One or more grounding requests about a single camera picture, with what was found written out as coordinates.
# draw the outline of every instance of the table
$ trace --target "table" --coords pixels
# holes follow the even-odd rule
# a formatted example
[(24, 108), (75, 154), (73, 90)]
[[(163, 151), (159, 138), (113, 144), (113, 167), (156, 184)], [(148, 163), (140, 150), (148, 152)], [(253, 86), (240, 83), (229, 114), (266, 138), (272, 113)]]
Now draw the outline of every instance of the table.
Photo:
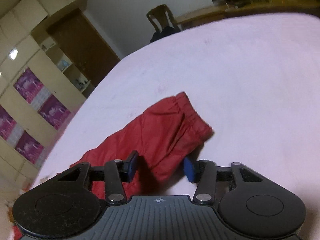
[[(185, 91), (215, 130), (201, 159), (241, 162), (297, 194), (304, 239), (320, 239), (320, 20), (303, 14), (226, 19), (156, 41), (98, 85), (35, 181), (53, 177), (158, 100)], [(195, 191), (184, 177), (168, 195)]]

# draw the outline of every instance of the red cloth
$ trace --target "red cloth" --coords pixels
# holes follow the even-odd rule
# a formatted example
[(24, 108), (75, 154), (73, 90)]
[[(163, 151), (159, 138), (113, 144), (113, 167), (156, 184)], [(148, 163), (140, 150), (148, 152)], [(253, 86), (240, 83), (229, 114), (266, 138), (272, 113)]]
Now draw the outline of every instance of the red cloth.
[[(137, 150), (138, 170), (131, 183), (123, 184), (124, 190), (128, 198), (150, 194), (169, 179), (186, 155), (212, 134), (212, 128), (198, 116), (182, 92), (150, 106), (97, 148), (87, 151), (71, 167), (81, 162), (103, 166), (107, 161), (125, 160)], [(104, 182), (93, 182), (92, 192), (104, 199)], [(16, 229), (15, 240), (18, 240), (21, 234), (18, 235)]]

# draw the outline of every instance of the brown plastic chair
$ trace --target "brown plastic chair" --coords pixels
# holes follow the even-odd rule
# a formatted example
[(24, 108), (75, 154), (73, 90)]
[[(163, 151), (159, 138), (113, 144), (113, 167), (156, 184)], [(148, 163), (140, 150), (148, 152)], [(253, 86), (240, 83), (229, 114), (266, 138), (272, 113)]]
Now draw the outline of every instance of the brown plastic chair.
[[(171, 21), (171, 24), (176, 31), (180, 31), (178, 25), (176, 24), (176, 21), (173, 18), (172, 12), (170, 11), (169, 7), (165, 4), (159, 5), (156, 8), (153, 8), (151, 11), (149, 11), (147, 13), (147, 18), (155, 28), (156, 32), (158, 33), (161, 32), (165, 27), (170, 27), (169, 21)], [(160, 23), (162, 30), (159, 29), (159, 27), (156, 25), (153, 19), (156, 19)]]

